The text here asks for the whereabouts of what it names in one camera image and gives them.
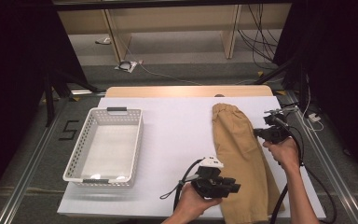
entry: human arm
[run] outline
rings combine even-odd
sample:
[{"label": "human arm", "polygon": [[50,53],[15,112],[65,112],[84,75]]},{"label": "human arm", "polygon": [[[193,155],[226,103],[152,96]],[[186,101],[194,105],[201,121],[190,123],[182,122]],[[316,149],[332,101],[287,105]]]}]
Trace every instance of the human arm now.
[{"label": "human arm", "polygon": [[162,223],[188,223],[202,215],[206,209],[218,205],[221,202],[222,199],[203,199],[194,190],[191,184],[185,184],[182,188],[182,195],[175,211],[173,211],[173,214]]},{"label": "human arm", "polygon": [[289,192],[289,203],[291,213],[291,223],[319,223],[299,170],[298,149],[293,138],[287,138],[279,144],[264,142],[263,147],[267,147],[275,161],[281,164],[287,178],[287,188]]}]

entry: white table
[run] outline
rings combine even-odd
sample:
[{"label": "white table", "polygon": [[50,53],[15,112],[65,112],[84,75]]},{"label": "white table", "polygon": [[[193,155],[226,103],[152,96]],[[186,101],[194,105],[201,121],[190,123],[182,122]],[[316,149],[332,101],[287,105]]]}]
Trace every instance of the white table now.
[{"label": "white table", "polygon": [[[67,216],[168,217],[172,213],[174,195],[166,200],[159,196],[173,189],[191,163],[215,154],[211,119],[212,107],[217,103],[236,105],[254,128],[267,128],[264,111],[280,107],[274,96],[103,98],[99,107],[126,106],[144,111],[145,129],[135,185],[132,189],[96,189],[69,183],[58,213]],[[282,190],[286,183],[284,172],[267,150],[265,155],[278,188]],[[324,210],[308,174],[304,169],[301,172],[316,216],[324,218]],[[279,217],[290,217],[287,197],[283,203],[286,211],[280,212]],[[200,218],[222,218],[220,207],[208,209]]]}]

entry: human hand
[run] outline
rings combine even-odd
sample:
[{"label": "human hand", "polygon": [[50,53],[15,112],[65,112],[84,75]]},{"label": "human hand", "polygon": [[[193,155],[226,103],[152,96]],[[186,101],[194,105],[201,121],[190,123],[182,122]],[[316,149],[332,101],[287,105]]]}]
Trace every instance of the human hand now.
[{"label": "human hand", "polygon": [[298,169],[298,149],[295,140],[288,137],[278,144],[272,144],[271,142],[264,142],[263,147],[267,147],[271,152],[275,161],[279,162],[285,172],[292,169]]},{"label": "human hand", "polygon": [[218,205],[222,199],[204,199],[194,190],[191,184],[185,184],[182,188],[182,195],[172,216],[163,223],[184,224],[188,223],[204,213],[212,206]]}]

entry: black cable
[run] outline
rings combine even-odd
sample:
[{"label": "black cable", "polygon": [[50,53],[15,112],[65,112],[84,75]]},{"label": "black cable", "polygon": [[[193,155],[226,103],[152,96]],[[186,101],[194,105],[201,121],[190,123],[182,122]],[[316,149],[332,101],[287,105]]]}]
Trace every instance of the black cable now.
[{"label": "black cable", "polygon": [[269,31],[269,29],[267,29],[267,32],[269,33],[269,35],[271,36],[271,38],[275,41],[275,43],[278,44],[278,40],[275,39],[275,37],[272,35],[272,33]]},{"label": "black cable", "polygon": [[258,67],[263,68],[263,69],[273,70],[273,68],[261,66],[260,64],[258,64],[258,63],[255,61],[255,53],[257,53],[258,55],[260,55],[260,56],[263,57],[264,59],[269,60],[270,62],[272,62],[272,59],[270,59],[267,55],[265,55],[265,54],[262,53],[259,49],[257,49],[257,48],[255,47],[255,43],[252,45],[252,44],[242,35],[242,33],[241,33],[240,30],[239,30],[238,32],[240,33],[243,42],[248,46],[248,48],[250,48],[250,49],[252,50],[252,58],[253,58],[253,61],[254,61],[255,65],[257,65]]},{"label": "black cable", "polygon": [[262,42],[262,41],[258,41],[258,40],[252,39],[250,36],[246,35],[246,34],[243,32],[243,30],[238,30],[238,31],[241,31],[241,32],[242,32],[242,35],[243,35],[244,37],[246,37],[246,38],[248,38],[249,40],[252,40],[252,41],[254,41],[254,42],[258,43],[258,44],[266,44],[266,45],[270,45],[270,46],[272,46],[272,47],[278,47],[278,45],[275,45],[275,44],[264,43],[264,42]]},{"label": "black cable", "polygon": [[284,196],[286,196],[287,190],[288,190],[288,188],[287,188],[287,184],[286,184],[283,188],[281,195],[279,196],[277,203],[275,204],[275,208],[274,208],[274,211],[272,212],[271,220],[269,221],[269,223],[275,223],[277,216],[278,216],[279,209],[281,208]]},{"label": "black cable", "polygon": [[[295,127],[289,126],[290,128],[293,128],[293,129],[295,129],[296,131],[298,131],[299,136],[300,136],[300,138],[301,138],[302,148],[300,147],[300,145],[299,145],[299,143],[298,143],[296,137],[293,135],[293,133],[290,132],[289,129],[288,129],[285,125],[283,125],[283,124],[280,124],[280,125],[281,125],[287,132],[289,132],[289,135],[293,138],[293,140],[294,140],[295,143],[296,143],[296,146],[297,146],[297,148],[298,148],[299,165],[300,165],[300,166],[304,166],[304,168],[306,169],[306,171],[309,172],[309,173],[313,176],[313,178],[315,178],[315,180],[319,183],[319,185],[324,189],[324,192],[326,192],[327,197],[329,198],[329,200],[330,200],[330,202],[331,202],[331,204],[332,204],[332,206],[333,206],[333,217],[332,217],[332,220],[330,220],[330,221],[319,220],[319,221],[321,221],[322,223],[326,223],[326,224],[332,224],[332,223],[334,223],[334,222],[336,221],[336,219],[337,219],[337,207],[336,207],[336,204],[335,204],[335,202],[334,202],[334,200],[333,200],[333,197],[332,197],[331,194],[328,192],[327,188],[326,188],[325,185],[322,183],[322,181],[321,181],[321,180],[316,176],[316,174],[314,174],[314,173],[310,170],[310,168],[308,168],[308,167],[304,164],[304,162],[303,162],[303,159],[304,159],[304,148],[303,148],[303,147],[304,147],[304,141],[303,141],[303,138],[302,138],[302,135],[301,135],[300,131],[299,131],[297,128],[295,128]],[[280,196],[279,200],[277,201],[277,203],[276,203],[276,205],[275,205],[275,208],[274,208],[274,211],[273,211],[273,213],[272,213],[272,215],[271,215],[271,220],[270,220],[270,223],[271,223],[271,224],[272,224],[272,223],[275,223],[275,221],[276,221],[276,217],[277,217],[277,215],[278,215],[279,208],[281,207],[282,200],[283,200],[283,198],[285,197],[287,191],[288,191],[288,188],[287,188],[287,185],[286,185],[286,186],[284,187],[284,189],[283,189],[283,191],[282,191],[282,193],[281,193],[281,196]]]},{"label": "black cable", "polygon": [[255,48],[254,46],[252,46],[252,44],[249,42],[249,40],[247,40],[247,39],[245,38],[244,33],[243,33],[242,31],[239,30],[238,32],[240,33],[241,38],[242,38],[242,40],[244,41],[244,43],[246,44],[246,46],[248,46],[252,51],[255,51],[255,53],[257,53],[257,54],[260,55],[261,57],[263,57],[263,58],[269,60],[270,62],[272,62],[272,59],[269,58],[269,56],[265,55],[265,54],[264,54],[263,52],[261,52],[259,49],[257,49],[257,48]]},{"label": "black cable", "polygon": [[193,167],[195,165],[197,165],[198,163],[200,163],[202,160],[197,160],[197,161],[193,162],[193,164],[191,164],[190,167],[188,167],[186,173],[183,175],[182,180],[180,180],[178,185],[176,186],[175,200],[173,202],[173,211],[175,211],[176,206],[179,203],[180,192],[182,191],[182,187],[185,185],[188,173],[190,173],[190,171],[193,169]]},{"label": "black cable", "polygon": [[308,168],[308,166],[306,166],[304,164],[305,169],[307,170],[308,173],[310,173],[310,175],[312,175],[312,177],[319,183],[319,185],[324,189],[324,192],[326,192],[327,197],[329,198],[331,205],[333,206],[333,217],[330,221],[324,221],[324,220],[319,220],[322,223],[326,223],[326,224],[331,224],[334,223],[337,219],[337,208],[336,208],[336,203],[333,200],[333,197],[331,196],[331,194],[328,192],[326,186],[322,183],[322,181],[316,176],[316,174],[314,174],[310,168]]},{"label": "black cable", "polygon": [[265,37],[264,34],[263,34],[262,24],[261,24],[261,19],[262,19],[262,17],[263,17],[264,5],[263,5],[263,4],[259,4],[259,5],[258,5],[258,8],[257,8],[257,10],[258,10],[258,12],[259,12],[259,15],[260,15],[260,16],[259,16],[259,22],[258,22],[258,24],[257,24],[257,20],[256,20],[256,18],[255,18],[255,14],[253,13],[253,11],[252,11],[250,5],[248,5],[248,8],[249,8],[249,11],[251,12],[252,17],[253,17],[253,19],[254,19],[254,21],[255,21],[255,25],[256,25],[256,27],[257,27],[257,32],[260,32],[260,34],[261,34],[261,37],[262,37],[262,39],[263,39],[263,43],[264,43],[264,41],[265,41],[266,43],[268,43],[266,37]]}]

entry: tan cloth bag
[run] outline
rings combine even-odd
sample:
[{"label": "tan cloth bag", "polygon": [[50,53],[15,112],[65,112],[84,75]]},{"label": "tan cloth bag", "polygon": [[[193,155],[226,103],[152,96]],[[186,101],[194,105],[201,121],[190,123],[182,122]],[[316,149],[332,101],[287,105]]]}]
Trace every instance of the tan cloth bag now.
[{"label": "tan cloth bag", "polygon": [[238,193],[229,194],[221,203],[225,222],[268,220],[280,192],[250,120],[235,105],[214,105],[213,141],[217,158],[225,166],[221,176],[241,184]]}]

